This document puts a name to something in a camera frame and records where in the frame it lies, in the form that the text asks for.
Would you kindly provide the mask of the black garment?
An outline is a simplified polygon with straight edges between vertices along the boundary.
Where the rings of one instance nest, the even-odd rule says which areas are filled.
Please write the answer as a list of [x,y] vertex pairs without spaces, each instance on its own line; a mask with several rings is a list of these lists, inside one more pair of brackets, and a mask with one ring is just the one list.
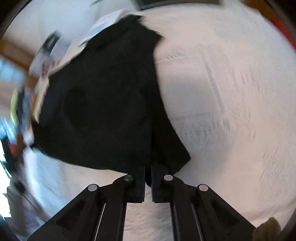
[[93,37],[50,76],[39,119],[32,123],[34,148],[92,169],[180,171],[191,157],[161,98],[154,63],[160,39],[137,15]]

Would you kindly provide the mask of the stack of folded clothes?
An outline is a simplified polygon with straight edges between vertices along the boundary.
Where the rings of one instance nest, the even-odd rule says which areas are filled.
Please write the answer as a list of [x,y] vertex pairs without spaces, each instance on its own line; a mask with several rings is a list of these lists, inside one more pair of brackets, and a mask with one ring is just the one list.
[[16,135],[21,136],[25,145],[34,142],[32,120],[37,102],[37,93],[26,86],[16,88],[11,96],[10,115]]

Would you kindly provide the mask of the tea set cardboard box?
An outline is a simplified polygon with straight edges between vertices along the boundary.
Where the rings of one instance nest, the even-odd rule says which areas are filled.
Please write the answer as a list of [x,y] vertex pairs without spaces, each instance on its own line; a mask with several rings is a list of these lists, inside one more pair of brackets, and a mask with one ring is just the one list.
[[29,75],[34,78],[45,77],[60,64],[71,42],[59,31],[52,32],[34,56]]

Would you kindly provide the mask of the white paper booklet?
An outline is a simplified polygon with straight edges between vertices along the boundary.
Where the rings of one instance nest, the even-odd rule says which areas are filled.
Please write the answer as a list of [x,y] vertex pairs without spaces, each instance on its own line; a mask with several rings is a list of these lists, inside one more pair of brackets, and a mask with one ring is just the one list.
[[104,15],[97,20],[86,33],[85,37],[81,40],[79,47],[85,45],[89,40],[101,32],[103,32],[103,36],[111,33],[112,37],[123,34],[141,18],[141,15],[132,13],[127,9],[120,9]]

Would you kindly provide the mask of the red plastic basket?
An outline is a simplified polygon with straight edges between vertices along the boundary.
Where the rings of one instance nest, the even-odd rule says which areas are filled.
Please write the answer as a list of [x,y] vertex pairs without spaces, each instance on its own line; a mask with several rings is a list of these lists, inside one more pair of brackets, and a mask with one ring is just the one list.
[[285,23],[280,18],[272,18],[270,20],[274,26],[286,37],[294,49],[296,49],[296,42]]

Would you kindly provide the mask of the black gift bag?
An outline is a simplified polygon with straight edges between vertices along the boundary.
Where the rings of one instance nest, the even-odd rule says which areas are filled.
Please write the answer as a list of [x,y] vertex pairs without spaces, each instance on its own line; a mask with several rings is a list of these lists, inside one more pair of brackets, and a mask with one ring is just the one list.
[[135,0],[141,11],[174,4],[221,4],[220,0]]

